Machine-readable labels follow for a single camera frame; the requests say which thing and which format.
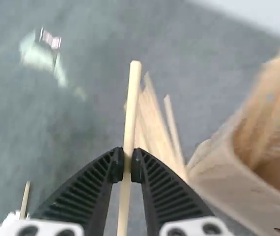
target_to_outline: wooden stick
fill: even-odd
[[[173,141],[173,146],[175,150],[175,155],[178,159],[178,161],[184,165],[185,164],[185,159],[183,156],[183,152],[180,146],[179,142],[179,137],[178,137],[178,131],[175,123],[175,117],[173,113],[173,108],[170,102],[170,96],[166,95],[164,98],[164,106],[165,106],[165,112],[166,112],[166,119],[168,122],[169,130],[170,130],[170,135],[171,139]]]
[[[155,135],[155,144],[158,147],[160,159],[162,159],[163,162],[175,173],[178,173],[175,154],[171,145],[169,133],[163,121],[158,99],[148,73],[146,73],[144,76],[144,83],[146,85],[145,89],[147,89],[147,103],[149,104],[148,107],[151,108],[151,110],[148,111],[148,116],[150,116],[150,119],[152,119],[149,125],[151,126],[151,129],[153,129],[153,133]]]
[[[24,194],[21,203],[21,210],[20,210],[20,220],[25,219],[26,217],[29,190],[30,190],[30,181],[26,183],[26,187],[24,189]]]
[[[132,61],[130,63],[129,84],[126,107],[125,133],[124,133],[124,177],[120,187],[119,212],[117,224],[117,236],[127,235],[130,185],[131,185],[131,158],[135,144],[136,113],[139,96],[141,77],[141,63]]]
[[[175,156],[178,161],[178,170],[180,172],[180,177],[185,182],[188,182],[188,175],[185,168],[185,158],[183,156],[183,152],[180,146],[178,131],[175,123],[175,117],[174,117],[169,95],[166,95],[164,98],[164,106],[165,106],[166,118],[170,130],[171,139],[173,141],[173,147],[175,150]]]

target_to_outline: white wall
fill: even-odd
[[[280,35],[280,0],[190,0]]]

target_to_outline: light wooden stick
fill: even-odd
[[[164,106],[165,106],[166,118],[170,130],[171,139],[173,141],[173,147],[175,150],[175,156],[178,161],[179,175],[185,182],[188,182],[189,179],[185,168],[185,158],[183,156],[183,152],[180,146],[178,131],[175,123],[175,117],[174,117],[169,95],[166,95],[164,98]]]
[[[25,219],[26,217],[29,190],[30,190],[30,181],[26,183],[26,187],[24,189],[24,194],[21,203],[21,210],[20,210],[20,220]]]
[[[175,117],[173,113],[173,108],[170,102],[170,96],[166,95],[164,98],[164,106],[165,106],[165,112],[166,112],[166,119],[168,122],[169,130],[171,139],[173,141],[175,155],[179,161],[180,164],[185,165],[185,159],[183,156],[183,152],[180,146],[179,137],[178,137],[178,131],[175,123]]]
[[[131,185],[131,158],[135,144],[136,113],[141,78],[141,63],[130,63],[129,84],[126,107],[125,133],[124,133],[124,177],[120,187],[119,212],[117,224],[117,236],[127,235],[130,185]]]
[[[154,130],[155,144],[158,147],[158,153],[160,154],[160,160],[170,167],[175,173],[178,173],[178,168],[175,160],[174,150],[171,145],[169,133],[167,132],[163,116],[159,107],[158,99],[153,87],[153,83],[148,73],[144,76],[144,83],[147,89],[147,103],[151,108],[148,111],[148,116],[152,121],[149,123],[151,129]]]

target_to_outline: screw hole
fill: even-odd
[[[206,235],[220,235],[221,234],[221,229],[212,223],[205,224],[203,226],[203,231]]]
[[[27,226],[20,230],[19,236],[35,236],[38,231],[36,226]]]
[[[75,233],[72,230],[63,230],[57,236],[75,236]]]
[[[181,229],[175,228],[168,231],[168,236],[186,236],[186,234]]]

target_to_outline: gray carpet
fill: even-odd
[[[71,82],[20,63],[19,41],[44,26],[62,36]],[[182,0],[0,0],[0,222],[31,180],[30,211],[80,167],[122,145],[129,63],[143,62],[160,101],[171,95],[184,155],[240,105],[280,39]],[[86,101],[74,96],[82,87]],[[105,235],[116,230],[113,189]],[[225,218],[237,235],[250,235]],[[133,185],[128,233],[146,234]]]

